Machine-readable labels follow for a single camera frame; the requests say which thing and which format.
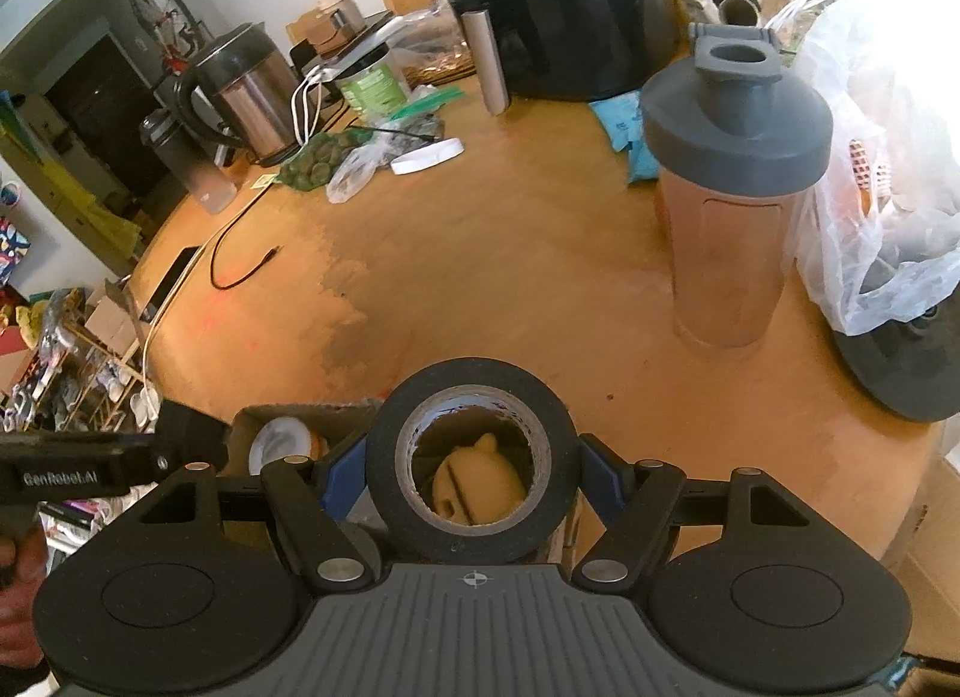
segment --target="human hand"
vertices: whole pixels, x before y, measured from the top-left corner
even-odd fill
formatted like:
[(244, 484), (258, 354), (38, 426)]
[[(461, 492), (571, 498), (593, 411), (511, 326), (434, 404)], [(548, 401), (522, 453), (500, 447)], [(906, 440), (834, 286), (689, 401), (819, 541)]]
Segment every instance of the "human hand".
[(47, 542), (40, 526), (24, 542), (0, 537), (0, 569), (13, 582), (0, 590), (0, 666), (30, 669), (43, 660), (34, 633), (34, 598), (47, 574)]

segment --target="shaker bottle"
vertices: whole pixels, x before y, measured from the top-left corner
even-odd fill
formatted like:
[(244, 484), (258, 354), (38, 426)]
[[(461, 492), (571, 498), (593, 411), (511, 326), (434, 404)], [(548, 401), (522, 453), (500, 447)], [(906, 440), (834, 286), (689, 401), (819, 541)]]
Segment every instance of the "shaker bottle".
[(805, 193), (827, 170), (827, 102), (784, 70), (772, 31), (691, 25), (693, 56), (640, 96), (661, 163), (674, 321), (703, 344), (762, 339), (796, 252)]
[(169, 110), (157, 109), (140, 123), (140, 140), (210, 214), (224, 211), (236, 197), (236, 185)]

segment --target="wooden table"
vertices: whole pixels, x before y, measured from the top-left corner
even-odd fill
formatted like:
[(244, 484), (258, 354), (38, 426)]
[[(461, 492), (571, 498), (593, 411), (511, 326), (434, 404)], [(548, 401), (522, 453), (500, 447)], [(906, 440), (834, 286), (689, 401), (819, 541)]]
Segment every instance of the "wooden table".
[[(792, 277), (752, 356), (703, 356), (675, 336), (654, 187), (626, 186), (583, 104), (522, 101), (491, 118), (475, 80), (444, 112), (467, 148), (418, 175), (381, 172), (346, 204), (273, 187), (208, 257), (160, 324), (164, 395), (223, 419), (265, 403), (386, 396), (444, 358), (522, 366), (558, 393), (578, 429), (628, 460), (688, 476), (760, 466), (875, 556), (917, 495), (939, 426), (888, 414), (841, 366), (827, 325)], [(253, 197), (208, 217), (186, 201), (137, 267), (141, 307), (184, 246)], [(587, 526), (584, 540), (597, 537)]]

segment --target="doorway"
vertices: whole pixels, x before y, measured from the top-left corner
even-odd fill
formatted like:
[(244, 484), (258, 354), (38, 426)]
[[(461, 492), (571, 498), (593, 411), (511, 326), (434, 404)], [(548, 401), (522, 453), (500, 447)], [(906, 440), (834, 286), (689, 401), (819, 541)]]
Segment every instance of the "doorway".
[(139, 125), (157, 109), (157, 99), (109, 36), (88, 49), (46, 97), (135, 197), (145, 198), (167, 175), (140, 141)]

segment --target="screw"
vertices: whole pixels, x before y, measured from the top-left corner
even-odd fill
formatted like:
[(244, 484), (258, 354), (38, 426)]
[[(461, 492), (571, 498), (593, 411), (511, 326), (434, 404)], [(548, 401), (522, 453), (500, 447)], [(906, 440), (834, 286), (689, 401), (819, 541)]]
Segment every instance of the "screw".
[(625, 564), (613, 561), (612, 558), (594, 558), (584, 564), (580, 572), (587, 580), (596, 584), (615, 584), (629, 574)]
[(320, 562), (317, 574), (325, 581), (346, 584), (363, 576), (363, 564), (355, 558), (328, 558)]

